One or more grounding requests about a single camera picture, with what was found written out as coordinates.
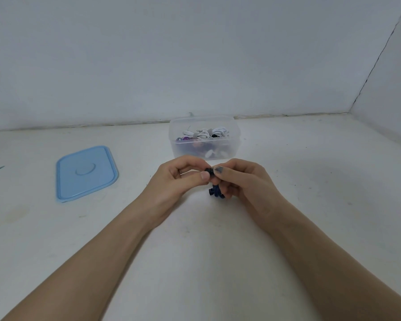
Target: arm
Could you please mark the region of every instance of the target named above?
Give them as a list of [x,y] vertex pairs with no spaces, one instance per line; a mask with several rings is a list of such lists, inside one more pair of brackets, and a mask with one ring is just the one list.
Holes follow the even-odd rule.
[[193,156],[162,164],[145,190],[3,321],[98,320],[141,239],[189,189],[208,184],[210,166]]
[[232,159],[214,174],[277,243],[325,320],[401,320],[401,296],[283,198],[262,166]]

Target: hand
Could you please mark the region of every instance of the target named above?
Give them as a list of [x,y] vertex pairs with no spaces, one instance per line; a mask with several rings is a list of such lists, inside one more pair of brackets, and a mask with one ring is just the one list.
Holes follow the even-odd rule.
[[214,185],[219,184],[226,198],[239,197],[259,227],[271,233],[287,208],[293,207],[278,191],[261,165],[231,159],[214,167]]
[[147,228],[151,230],[170,215],[173,205],[188,190],[208,184],[210,176],[205,169],[210,167],[203,159],[190,155],[165,162],[128,208],[143,214]]

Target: left hand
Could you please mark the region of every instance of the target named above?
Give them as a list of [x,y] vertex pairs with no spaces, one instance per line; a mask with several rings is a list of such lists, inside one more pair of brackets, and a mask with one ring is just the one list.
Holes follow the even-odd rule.
[[165,162],[128,207],[135,207],[136,211],[143,214],[148,228],[153,229],[170,215],[173,205],[188,190],[208,184],[210,177],[205,169],[210,167],[205,160],[190,155]]

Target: black object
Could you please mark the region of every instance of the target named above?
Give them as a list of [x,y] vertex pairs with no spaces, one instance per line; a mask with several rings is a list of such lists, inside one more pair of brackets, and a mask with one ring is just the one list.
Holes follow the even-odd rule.
[[214,195],[215,197],[224,198],[225,195],[221,193],[220,187],[218,185],[214,186],[209,190],[209,195]]
[[214,177],[214,169],[213,168],[206,168],[205,171],[209,172],[210,177]]

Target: forearm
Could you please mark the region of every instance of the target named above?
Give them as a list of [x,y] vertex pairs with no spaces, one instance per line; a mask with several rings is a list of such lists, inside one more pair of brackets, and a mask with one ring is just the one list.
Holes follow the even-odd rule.
[[401,319],[401,296],[291,204],[270,235],[325,320]]
[[98,320],[149,230],[135,210],[129,205],[3,320]]

